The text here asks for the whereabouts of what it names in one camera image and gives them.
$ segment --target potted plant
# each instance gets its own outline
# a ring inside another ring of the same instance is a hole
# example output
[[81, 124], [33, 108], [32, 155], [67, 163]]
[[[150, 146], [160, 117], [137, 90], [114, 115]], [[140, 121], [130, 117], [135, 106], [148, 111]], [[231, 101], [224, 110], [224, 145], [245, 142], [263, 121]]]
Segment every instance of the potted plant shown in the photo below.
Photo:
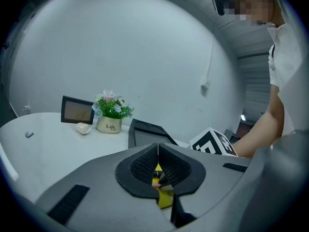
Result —
[[121, 96], [116, 97], [112, 90], [104, 90], [96, 96], [92, 109], [98, 117], [97, 129], [103, 133], [116, 134], [121, 130], [122, 119], [132, 117], [134, 108], [125, 104]]

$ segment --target pink flower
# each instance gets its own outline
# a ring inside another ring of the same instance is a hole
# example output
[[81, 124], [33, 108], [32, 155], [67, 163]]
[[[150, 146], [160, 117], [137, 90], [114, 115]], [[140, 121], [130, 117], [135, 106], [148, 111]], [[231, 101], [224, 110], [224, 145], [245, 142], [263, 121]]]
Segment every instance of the pink flower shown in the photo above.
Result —
[[103, 91], [103, 99], [106, 102], [110, 102], [111, 99], [115, 98], [115, 94], [112, 92], [112, 90], [107, 91], [106, 89]]

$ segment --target neck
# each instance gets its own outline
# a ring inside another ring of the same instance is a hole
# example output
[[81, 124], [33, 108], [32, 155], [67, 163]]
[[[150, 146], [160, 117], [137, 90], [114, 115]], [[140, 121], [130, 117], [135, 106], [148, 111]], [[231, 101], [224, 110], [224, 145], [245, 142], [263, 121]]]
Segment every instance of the neck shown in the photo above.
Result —
[[281, 14], [281, 8], [277, 0], [274, 0], [274, 14], [270, 22], [275, 24], [276, 27], [280, 27], [281, 25], [285, 24]]

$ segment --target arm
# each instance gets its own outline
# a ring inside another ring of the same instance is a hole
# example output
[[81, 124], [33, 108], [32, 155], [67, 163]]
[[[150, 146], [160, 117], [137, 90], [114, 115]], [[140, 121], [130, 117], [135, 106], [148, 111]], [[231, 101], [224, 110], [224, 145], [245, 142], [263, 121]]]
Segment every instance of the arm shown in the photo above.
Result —
[[281, 137], [284, 125], [284, 107], [278, 97], [278, 92], [279, 88], [271, 85], [270, 101], [266, 112], [247, 135], [233, 144], [238, 156], [251, 158], [258, 148], [271, 145]]

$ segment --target wall socket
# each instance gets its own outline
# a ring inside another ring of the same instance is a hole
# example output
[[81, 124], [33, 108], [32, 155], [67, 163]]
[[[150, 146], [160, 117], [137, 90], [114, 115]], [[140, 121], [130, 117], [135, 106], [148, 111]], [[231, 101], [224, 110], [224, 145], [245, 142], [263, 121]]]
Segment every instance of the wall socket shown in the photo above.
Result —
[[29, 106], [24, 106], [24, 110], [23, 110], [26, 114], [30, 114], [30, 107]]

